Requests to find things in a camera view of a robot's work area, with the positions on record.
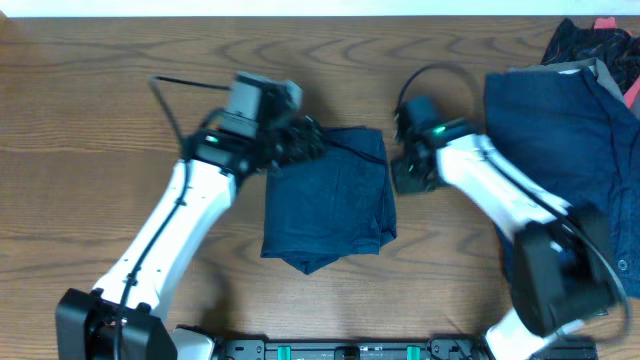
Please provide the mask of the navy blue shorts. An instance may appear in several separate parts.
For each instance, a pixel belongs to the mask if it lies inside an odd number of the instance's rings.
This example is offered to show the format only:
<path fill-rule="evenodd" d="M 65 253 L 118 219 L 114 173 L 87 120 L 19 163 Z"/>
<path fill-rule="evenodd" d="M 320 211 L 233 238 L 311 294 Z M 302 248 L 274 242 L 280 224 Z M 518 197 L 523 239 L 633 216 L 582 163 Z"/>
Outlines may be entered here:
<path fill-rule="evenodd" d="M 397 215 L 383 134 L 331 128 L 325 155 L 270 173 L 263 258 L 309 275 L 342 257 L 377 255 L 397 238 Z"/>

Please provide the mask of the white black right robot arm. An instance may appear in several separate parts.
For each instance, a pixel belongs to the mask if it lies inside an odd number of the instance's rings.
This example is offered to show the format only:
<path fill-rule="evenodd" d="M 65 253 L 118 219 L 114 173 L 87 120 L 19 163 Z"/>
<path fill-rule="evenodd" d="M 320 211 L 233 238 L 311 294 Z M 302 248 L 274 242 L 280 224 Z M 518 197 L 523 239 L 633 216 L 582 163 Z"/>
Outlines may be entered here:
<path fill-rule="evenodd" d="M 512 246 L 512 308 L 479 340 L 462 349 L 463 359 L 529 359 L 586 321 L 612 307 L 624 311 L 623 340 L 632 307 L 612 266 L 605 214 L 554 195 L 509 162 L 491 139 L 464 118 L 396 117 L 396 140 L 404 148 L 392 161 L 401 194 L 449 185 L 473 201 Z"/>

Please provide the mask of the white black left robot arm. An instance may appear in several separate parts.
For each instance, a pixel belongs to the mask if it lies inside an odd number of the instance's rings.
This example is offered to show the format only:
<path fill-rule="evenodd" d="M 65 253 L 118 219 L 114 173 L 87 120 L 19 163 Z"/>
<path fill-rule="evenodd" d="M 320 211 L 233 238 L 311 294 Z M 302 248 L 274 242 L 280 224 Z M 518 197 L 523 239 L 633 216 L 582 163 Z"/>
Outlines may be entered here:
<path fill-rule="evenodd" d="M 214 359 L 196 327 L 167 330 L 178 285 L 209 230 L 253 173 L 322 156 L 309 117 L 253 122 L 253 135 L 207 123 L 184 138 L 170 182 L 131 245 L 89 292 L 70 288 L 55 311 L 61 359 Z"/>

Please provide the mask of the dark blue clothes pile shorts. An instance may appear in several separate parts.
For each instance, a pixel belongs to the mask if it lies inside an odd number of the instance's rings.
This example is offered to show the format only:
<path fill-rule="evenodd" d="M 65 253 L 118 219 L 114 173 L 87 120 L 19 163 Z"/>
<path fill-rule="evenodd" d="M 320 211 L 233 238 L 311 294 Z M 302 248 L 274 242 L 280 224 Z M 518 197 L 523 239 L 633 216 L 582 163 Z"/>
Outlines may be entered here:
<path fill-rule="evenodd" d="M 486 127 L 494 146 L 538 185 L 609 221 L 613 267 L 639 295 L 639 121 L 590 70 L 492 73 Z"/>

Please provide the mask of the black patterned garment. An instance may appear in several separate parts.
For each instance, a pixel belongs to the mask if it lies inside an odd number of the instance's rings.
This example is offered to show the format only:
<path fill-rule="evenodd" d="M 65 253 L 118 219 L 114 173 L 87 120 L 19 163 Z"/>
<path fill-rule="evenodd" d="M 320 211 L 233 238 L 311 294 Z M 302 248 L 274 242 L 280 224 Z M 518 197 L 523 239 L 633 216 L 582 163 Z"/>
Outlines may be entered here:
<path fill-rule="evenodd" d="M 604 63 L 622 93 L 639 77 L 639 38 L 623 29 L 579 28 L 565 18 L 540 62 L 551 65 L 596 58 Z"/>

